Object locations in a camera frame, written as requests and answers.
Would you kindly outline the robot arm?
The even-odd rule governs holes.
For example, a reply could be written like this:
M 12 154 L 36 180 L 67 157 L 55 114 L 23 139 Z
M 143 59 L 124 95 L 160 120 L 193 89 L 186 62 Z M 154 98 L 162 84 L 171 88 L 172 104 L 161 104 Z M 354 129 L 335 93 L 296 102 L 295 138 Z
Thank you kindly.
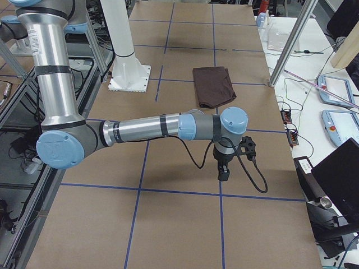
M 92 115 L 78 110 L 65 41 L 66 27 L 76 20 L 86 28 L 85 1 L 13 1 L 16 15 L 24 25 L 34 59 L 45 118 L 36 151 L 43 163 L 55 169 L 78 165 L 94 152 L 116 143 L 142 142 L 173 137 L 182 142 L 208 141 L 217 160 L 218 179 L 229 177 L 228 163 L 250 153 L 244 133 L 248 116 L 238 107 L 219 115 L 198 110 L 146 117 L 140 104 L 125 104 L 115 91 L 144 92 L 151 68 L 135 55 L 124 1 L 101 1 L 113 46 L 112 75 L 108 98 L 95 102 Z

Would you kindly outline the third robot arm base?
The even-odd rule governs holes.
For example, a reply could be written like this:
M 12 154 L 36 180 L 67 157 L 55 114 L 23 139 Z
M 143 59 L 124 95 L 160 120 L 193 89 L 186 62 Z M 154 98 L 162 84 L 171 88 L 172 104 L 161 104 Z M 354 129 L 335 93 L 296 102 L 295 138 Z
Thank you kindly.
M 15 56 L 31 57 L 31 47 L 27 30 L 15 15 L 1 17 L 1 40 L 4 43 L 14 40 L 10 52 Z

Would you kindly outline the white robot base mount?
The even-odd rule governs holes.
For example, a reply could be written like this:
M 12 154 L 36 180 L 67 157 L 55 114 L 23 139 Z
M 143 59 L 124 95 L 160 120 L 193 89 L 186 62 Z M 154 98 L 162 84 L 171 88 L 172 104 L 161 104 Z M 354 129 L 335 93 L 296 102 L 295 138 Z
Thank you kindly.
M 109 89 L 145 92 L 151 67 L 136 57 L 125 1 L 103 0 L 101 5 L 115 56 Z

